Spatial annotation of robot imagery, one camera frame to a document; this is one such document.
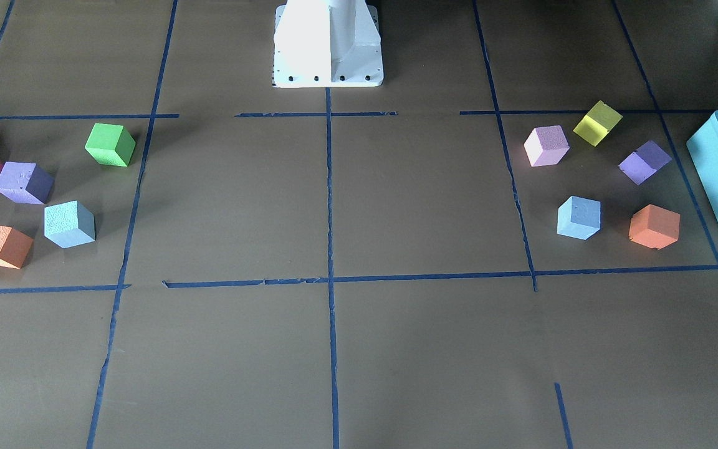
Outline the light blue block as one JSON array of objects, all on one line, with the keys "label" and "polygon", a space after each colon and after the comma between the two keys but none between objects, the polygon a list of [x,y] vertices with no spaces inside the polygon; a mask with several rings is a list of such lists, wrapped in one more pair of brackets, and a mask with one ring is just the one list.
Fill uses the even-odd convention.
[{"label": "light blue block", "polygon": [[558,208],[557,233],[569,238],[589,239],[601,230],[601,202],[570,196]]},{"label": "light blue block", "polygon": [[44,208],[44,236],[61,248],[94,242],[94,215],[78,201]]}]

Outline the yellow foam block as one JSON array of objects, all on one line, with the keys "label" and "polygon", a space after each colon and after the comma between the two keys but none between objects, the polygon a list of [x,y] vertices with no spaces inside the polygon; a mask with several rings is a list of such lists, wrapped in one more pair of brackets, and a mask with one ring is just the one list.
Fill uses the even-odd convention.
[{"label": "yellow foam block", "polygon": [[592,146],[597,146],[619,122],[622,114],[599,100],[573,128],[573,132]]}]

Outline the purple foam block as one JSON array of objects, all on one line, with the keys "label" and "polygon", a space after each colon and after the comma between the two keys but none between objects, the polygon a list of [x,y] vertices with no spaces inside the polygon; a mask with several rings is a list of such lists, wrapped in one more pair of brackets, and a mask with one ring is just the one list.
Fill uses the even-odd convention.
[{"label": "purple foam block", "polygon": [[38,164],[6,162],[0,171],[0,194],[14,203],[45,204],[54,177]]},{"label": "purple foam block", "polygon": [[630,153],[618,168],[635,185],[641,185],[672,161],[672,157],[654,140],[648,140]]}]

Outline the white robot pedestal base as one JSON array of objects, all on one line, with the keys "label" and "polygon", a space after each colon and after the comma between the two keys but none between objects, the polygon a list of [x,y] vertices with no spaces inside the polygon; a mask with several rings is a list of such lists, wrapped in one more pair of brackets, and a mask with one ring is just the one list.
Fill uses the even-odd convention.
[{"label": "white robot pedestal base", "polygon": [[384,82],[379,16],[365,1],[288,1],[275,11],[272,85],[365,88]]}]

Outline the light pink foam block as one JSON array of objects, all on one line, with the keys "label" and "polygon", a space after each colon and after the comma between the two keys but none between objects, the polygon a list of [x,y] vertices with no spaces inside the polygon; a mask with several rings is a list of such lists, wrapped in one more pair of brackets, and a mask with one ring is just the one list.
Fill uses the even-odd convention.
[{"label": "light pink foam block", "polygon": [[561,125],[533,128],[524,142],[531,167],[556,165],[569,152],[570,144]]}]

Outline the green foam block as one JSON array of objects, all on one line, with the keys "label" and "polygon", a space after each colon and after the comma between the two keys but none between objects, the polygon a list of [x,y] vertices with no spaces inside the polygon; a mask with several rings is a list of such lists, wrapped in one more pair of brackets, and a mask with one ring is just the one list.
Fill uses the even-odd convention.
[{"label": "green foam block", "polygon": [[123,125],[95,123],[84,148],[100,165],[126,167],[136,142]]}]

